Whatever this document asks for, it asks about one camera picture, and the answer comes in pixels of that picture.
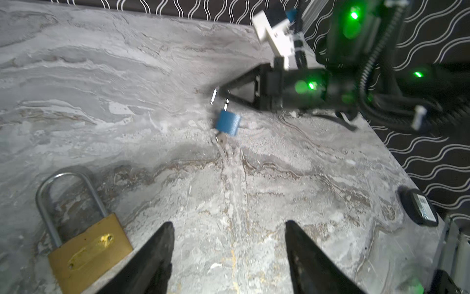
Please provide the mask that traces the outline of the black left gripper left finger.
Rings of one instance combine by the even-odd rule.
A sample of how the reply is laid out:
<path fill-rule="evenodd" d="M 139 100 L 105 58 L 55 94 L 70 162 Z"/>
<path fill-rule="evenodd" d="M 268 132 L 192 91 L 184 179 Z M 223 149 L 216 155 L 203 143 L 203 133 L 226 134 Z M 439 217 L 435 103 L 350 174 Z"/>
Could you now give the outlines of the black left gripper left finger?
<path fill-rule="evenodd" d="M 165 222 L 100 294 L 165 294 L 172 273 L 175 228 Z"/>

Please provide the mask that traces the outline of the small blue padlock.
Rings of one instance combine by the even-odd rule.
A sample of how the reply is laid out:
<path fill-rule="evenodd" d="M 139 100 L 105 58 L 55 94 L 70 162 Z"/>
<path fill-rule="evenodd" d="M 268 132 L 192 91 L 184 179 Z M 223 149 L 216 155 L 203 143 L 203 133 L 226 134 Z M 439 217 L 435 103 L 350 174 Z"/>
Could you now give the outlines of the small blue padlock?
<path fill-rule="evenodd" d="M 223 98 L 224 105 L 220 110 L 215 128 L 230 137 L 236 137 L 241 123 L 242 116 L 228 111 L 230 105 L 229 98 Z"/>

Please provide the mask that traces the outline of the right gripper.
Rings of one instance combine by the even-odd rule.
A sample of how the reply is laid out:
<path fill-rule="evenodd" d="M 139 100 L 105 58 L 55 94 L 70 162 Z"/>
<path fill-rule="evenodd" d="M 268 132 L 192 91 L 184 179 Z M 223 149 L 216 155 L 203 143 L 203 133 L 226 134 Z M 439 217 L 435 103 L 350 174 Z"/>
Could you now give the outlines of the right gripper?
<path fill-rule="evenodd" d="M 218 87 L 229 102 L 261 111 L 356 111 L 352 68 L 285 70 L 262 64 Z"/>

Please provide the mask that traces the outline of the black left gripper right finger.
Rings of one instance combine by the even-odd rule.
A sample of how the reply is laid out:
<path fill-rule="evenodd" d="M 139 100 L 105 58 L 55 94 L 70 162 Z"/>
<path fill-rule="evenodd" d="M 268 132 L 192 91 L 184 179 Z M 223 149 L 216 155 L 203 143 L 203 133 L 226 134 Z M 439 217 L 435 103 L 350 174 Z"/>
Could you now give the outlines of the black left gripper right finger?
<path fill-rule="evenodd" d="M 362 294 L 293 220 L 285 223 L 286 252 L 295 294 Z"/>

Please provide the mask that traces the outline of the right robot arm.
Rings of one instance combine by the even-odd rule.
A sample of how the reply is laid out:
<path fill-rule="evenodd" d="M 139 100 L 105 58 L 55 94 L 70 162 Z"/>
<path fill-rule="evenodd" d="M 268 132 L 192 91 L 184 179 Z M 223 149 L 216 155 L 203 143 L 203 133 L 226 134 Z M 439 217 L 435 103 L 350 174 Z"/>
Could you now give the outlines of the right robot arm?
<path fill-rule="evenodd" d="M 351 131 L 358 115 L 405 132 L 469 126 L 469 2 L 333 1 L 327 14 L 315 13 L 327 30 L 307 36 L 304 10 L 324 5 L 275 4 L 254 15 L 274 61 L 214 97 L 257 111 L 312 111 Z"/>

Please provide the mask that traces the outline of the brass padlock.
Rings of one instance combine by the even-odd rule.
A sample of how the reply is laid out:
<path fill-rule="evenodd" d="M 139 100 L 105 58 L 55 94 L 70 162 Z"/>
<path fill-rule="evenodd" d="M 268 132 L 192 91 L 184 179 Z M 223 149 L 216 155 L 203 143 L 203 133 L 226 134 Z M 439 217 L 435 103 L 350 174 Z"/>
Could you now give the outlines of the brass padlock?
<path fill-rule="evenodd" d="M 99 222 L 66 242 L 62 241 L 53 218 L 43 202 L 55 180 L 63 176 L 75 176 L 81 179 L 102 215 Z M 106 209 L 86 174 L 70 169 L 52 174 L 38 188 L 35 202 L 55 247 L 55 250 L 48 255 L 48 260 L 62 293 L 82 293 L 133 251 L 116 214 Z"/>

